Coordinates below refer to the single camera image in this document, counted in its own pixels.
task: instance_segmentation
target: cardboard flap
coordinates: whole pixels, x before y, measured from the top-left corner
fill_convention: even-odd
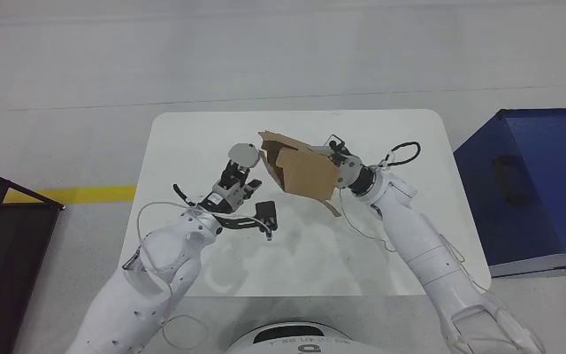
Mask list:
[[[299,151],[310,151],[310,146],[304,142],[300,142],[288,136],[284,136],[281,134],[264,131],[258,132],[258,134],[264,139],[264,143],[262,144],[262,149],[264,150],[278,150],[277,146],[275,145],[284,145],[288,148],[293,148]]]
[[[340,170],[327,157],[310,150],[283,148],[276,166],[283,169],[287,193],[320,200],[332,198]]]

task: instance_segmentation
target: black frame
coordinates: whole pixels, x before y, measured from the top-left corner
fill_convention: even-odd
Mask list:
[[[37,203],[4,203],[9,189]],[[12,353],[35,280],[65,205],[0,177],[0,352]]]

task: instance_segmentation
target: bin handle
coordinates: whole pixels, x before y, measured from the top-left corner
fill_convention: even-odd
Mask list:
[[[526,196],[517,194],[511,189],[509,184],[509,178],[505,173],[505,166],[516,164],[516,157],[510,155],[501,155],[494,158],[492,161],[492,167],[495,171],[495,176],[499,180],[501,185],[501,191],[507,203],[511,205],[525,205],[528,204],[529,200]]]

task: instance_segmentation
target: yellow floor stripe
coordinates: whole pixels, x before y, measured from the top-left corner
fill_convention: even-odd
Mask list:
[[[93,187],[77,189],[45,189],[35,192],[61,204],[118,203],[134,200],[136,186]],[[4,203],[35,203],[37,199],[10,190]]]

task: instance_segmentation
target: black cable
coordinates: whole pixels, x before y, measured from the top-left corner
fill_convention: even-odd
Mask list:
[[[196,205],[195,203],[188,200],[188,196],[185,193],[183,193],[182,190],[180,190],[177,183],[173,183],[173,190],[175,191],[175,193],[177,193],[177,196],[179,196],[183,200],[183,202],[187,203],[188,206]]]
[[[420,153],[421,153],[421,144],[419,144],[418,142],[401,143],[401,144],[395,146],[394,148],[392,148],[391,152],[395,152],[400,148],[406,148],[406,147],[411,146],[411,145],[415,145],[417,147],[417,152],[415,152],[415,155],[413,155],[412,158],[408,158],[406,160],[399,161],[399,162],[392,162],[391,164],[387,164],[387,165],[390,165],[390,166],[405,165],[405,164],[408,164],[409,162],[411,162],[412,160],[414,160],[415,158],[418,158],[418,155],[420,155]],[[388,159],[389,159],[389,154],[386,155],[386,158],[384,158],[384,161],[387,161]]]

